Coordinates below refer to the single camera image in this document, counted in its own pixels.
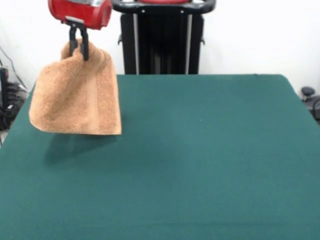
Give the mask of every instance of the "towel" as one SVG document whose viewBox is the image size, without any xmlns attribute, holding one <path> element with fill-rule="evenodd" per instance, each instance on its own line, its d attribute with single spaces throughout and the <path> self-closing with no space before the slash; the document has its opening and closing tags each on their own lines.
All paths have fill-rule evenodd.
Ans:
<svg viewBox="0 0 320 240">
<path fill-rule="evenodd" d="M 61 60 L 40 72 L 31 99 L 29 120 L 43 132 L 120 135 L 118 83 L 110 55 L 89 43 L 89 60 L 81 54 L 82 40 L 73 55 L 69 43 Z"/>
</svg>

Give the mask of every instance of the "white wall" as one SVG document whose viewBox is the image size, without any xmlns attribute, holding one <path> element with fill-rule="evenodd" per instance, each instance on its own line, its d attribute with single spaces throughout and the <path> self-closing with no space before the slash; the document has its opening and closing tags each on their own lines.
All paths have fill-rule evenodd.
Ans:
<svg viewBox="0 0 320 240">
<path fill-rule="evenodd" d="M 297 92 L 305 85 L 320 92 L 320 1 L 217 1 L 205 15 L 200 74 L 283 74 Z M 31 88 L 40 69 L 59 59 L 69 28 L 51 16 L 47 0 L 0 0 L 0 7 L 0 44 Z M 123 74 L 120 33 L 114 11 L 108 27 L 89 38 Z"/>
</svg>

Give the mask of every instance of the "black equipment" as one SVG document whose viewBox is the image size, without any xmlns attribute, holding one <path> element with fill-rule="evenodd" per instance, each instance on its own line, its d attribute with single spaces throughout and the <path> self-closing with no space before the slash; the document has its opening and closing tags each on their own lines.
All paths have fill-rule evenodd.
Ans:
<svg viewBox="0 0 320 240">
<path fill-rule="evenodd" d="M 9 82 L 8 79 L 8 69 L 0 67 L 0 131 L 6 131 L 10 128 L 10 125 L 16 119 L 16 116 L 29 95 L 23 86 L 18 83 Z"/>
<path fill-rule="evenodd" d="M 303 87 L 303 103 L 308 108 L 314 119 L 320 124 L 320 95 L 314 95 L 316 91 L 311 87 Z"/>
<path fill-rule="evenodd" d="M 125 74 L 198 74 L 202 14 L 216 0 L 112 0 L 121 15 Z"/>
</svg>

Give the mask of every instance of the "black knob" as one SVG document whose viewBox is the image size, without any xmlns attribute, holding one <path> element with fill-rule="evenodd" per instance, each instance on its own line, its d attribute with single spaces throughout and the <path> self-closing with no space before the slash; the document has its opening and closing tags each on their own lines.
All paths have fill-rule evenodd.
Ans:
<svg viewBox="0 0 320 240">
<path fill-rule="evenodd" d="M 310 97 L 315 94 L 316 91 L 312 87 L 305 86 L 301 89 L 301 92 L 305 97 Z"/>
</svg>

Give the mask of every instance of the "red part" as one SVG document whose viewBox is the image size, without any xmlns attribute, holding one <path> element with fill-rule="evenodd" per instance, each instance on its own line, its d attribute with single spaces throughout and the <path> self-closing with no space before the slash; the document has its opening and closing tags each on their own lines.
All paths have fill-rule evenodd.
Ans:
<svg viewBox="0 0 320 240">
<path fill-rule="evenodd" d="M 55 19 L 66 23 L 66 17 L 83 21 L 88 29 L 100 30 L 109 23 L 112 11 L 111 0 L 104 0 L 100 6 L 91 6 L 69 0 L 48 0 L 50 13 Z"/>
<path fill-rule="evenodd" d="M 186 4 L 189 0 L 140 0 L 146 4 Z"/>
</svg>

